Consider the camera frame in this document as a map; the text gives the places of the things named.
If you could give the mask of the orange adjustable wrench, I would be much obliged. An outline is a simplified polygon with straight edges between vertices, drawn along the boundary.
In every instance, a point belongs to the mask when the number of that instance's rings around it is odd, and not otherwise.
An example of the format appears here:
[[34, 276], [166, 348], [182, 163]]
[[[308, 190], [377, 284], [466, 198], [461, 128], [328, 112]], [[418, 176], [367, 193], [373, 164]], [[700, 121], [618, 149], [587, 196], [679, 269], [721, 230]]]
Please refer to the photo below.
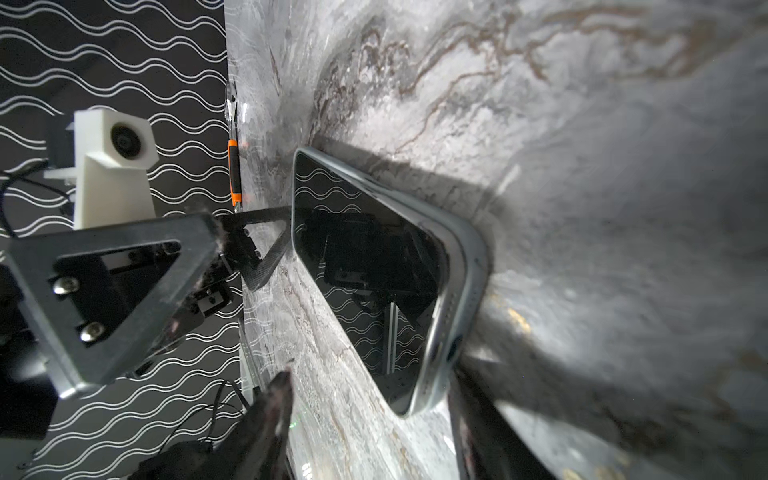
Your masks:
[[230, 176], [230, 194], [231, 202], [235, 212], [242, 208], [242, 180], [240, 171], [240, 155], [237, 133], [237, 92], [233, 81], [229, 81], [226, 86], [226, 111], [225, 119], [228, 124], [228, 169]]

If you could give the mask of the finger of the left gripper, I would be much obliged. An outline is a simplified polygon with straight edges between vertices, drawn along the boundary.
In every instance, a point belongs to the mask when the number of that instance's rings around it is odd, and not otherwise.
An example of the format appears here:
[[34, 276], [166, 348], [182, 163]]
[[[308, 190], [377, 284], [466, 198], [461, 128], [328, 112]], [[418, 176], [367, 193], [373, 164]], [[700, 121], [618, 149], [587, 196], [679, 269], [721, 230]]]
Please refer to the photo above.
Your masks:
[[223, 258], [251, 291], [270, 280], [291, 242], [291, 207], [234, 213], [219, 220]]

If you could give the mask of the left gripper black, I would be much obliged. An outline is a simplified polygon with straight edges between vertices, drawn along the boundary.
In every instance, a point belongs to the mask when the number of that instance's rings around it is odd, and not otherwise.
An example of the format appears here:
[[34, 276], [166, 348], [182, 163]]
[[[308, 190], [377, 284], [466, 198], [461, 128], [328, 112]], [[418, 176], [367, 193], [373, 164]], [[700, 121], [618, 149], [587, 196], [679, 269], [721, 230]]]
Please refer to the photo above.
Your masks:
[[14, 239], [1, 268], [1, 435], [152, 362], [231, 300], [209, 214]]

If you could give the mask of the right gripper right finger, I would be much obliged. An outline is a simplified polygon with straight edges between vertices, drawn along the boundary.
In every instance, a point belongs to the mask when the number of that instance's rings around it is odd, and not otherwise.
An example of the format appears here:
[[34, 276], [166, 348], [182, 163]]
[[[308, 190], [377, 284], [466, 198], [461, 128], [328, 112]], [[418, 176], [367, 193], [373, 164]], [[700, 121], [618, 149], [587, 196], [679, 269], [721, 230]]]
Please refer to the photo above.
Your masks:
[[461, 368], [447, 394], [461, 479], [551, 479], [553, 475]]

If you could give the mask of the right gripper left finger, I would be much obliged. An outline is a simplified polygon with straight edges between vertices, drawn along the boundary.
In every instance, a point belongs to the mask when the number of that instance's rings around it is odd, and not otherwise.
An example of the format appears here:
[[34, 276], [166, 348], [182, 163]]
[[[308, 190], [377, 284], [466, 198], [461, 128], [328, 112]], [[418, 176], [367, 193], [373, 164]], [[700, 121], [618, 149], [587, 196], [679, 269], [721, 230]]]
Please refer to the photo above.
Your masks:
[[287, 459], [292, 372], [271, 380], [216, 448], [186, 441], [139, 464], [132, 479], [292, 479]]

